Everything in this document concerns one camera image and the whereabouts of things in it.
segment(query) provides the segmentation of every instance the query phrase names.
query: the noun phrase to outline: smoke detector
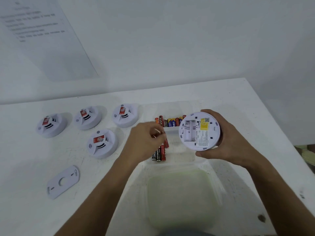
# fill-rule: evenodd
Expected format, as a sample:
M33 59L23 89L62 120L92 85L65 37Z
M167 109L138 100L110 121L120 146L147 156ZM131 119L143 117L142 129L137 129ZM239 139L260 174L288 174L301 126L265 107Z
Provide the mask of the smoke detector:
M130 127L138 121L138 106L124 103L115 108L112 120L118 127Z
M52 138L61 133L67 126L67 119L61 114L52 114L41 119L36 132L44 138Z
M217 144L220 138L220 125L208 113L193 113L187 115L180 123L179 137L189 149L205 151Z
M98 111L97 107L87 107L81 109L73 119L73 124L80 130L88 130L95 127L101 120L102 113Z
M104 129L91 135L86 148L90 155L102 159L113 154L117 146L118 139L116 135L111 130Z

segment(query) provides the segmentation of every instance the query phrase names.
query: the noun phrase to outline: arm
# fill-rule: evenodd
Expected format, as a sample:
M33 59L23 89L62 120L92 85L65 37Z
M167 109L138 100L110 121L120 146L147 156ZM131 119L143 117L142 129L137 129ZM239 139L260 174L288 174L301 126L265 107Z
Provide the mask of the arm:
M223 137L217 148L196 152L196 156L222 159L246 168L279 236L315 235L314 216L272 164L219 113L209 109L202 111L218 120Z
M162 134L157 136L156 129ZM163 127L155 122L133 127L112 168L55 236L104 236L129 176L164 142L166 135L163 131Z

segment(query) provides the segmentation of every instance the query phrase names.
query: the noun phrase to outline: yellow label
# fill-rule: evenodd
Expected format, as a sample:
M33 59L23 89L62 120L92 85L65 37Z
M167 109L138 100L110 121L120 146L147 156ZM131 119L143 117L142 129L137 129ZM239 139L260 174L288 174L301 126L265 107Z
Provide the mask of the yellow label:
M208 130L209 123L204 121L204 118L201 119L200 130Z

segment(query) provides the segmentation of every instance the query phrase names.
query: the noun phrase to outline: red warning sticker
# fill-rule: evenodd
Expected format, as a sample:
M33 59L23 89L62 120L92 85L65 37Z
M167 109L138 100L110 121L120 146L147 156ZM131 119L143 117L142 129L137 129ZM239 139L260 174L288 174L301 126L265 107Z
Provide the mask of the red warning sticker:
M81 113L81 116L82 116L82 117L84 117L84 116L87 114L85 109L82 109L82 110L80 111L80 113Z
M48 123L50 118L44 118L44 121L42 122L42 125L46 125Z
M93 138L93 142L94 143L99 143L99 142L103 142L104 141L104 135L102 136L99 136L99 137L96 137L96 138Z
M125 107L120 107L119 114L120 114L120 115L125 114L125 110L126 110Z

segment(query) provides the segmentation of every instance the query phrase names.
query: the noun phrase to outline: left hand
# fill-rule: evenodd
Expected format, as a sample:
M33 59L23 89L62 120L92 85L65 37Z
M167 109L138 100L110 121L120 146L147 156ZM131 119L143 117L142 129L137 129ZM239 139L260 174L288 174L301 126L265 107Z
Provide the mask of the left hand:
M165 139L166 134L160 124L156 122L138 123L131 129L120 156L138 164L151 157Z

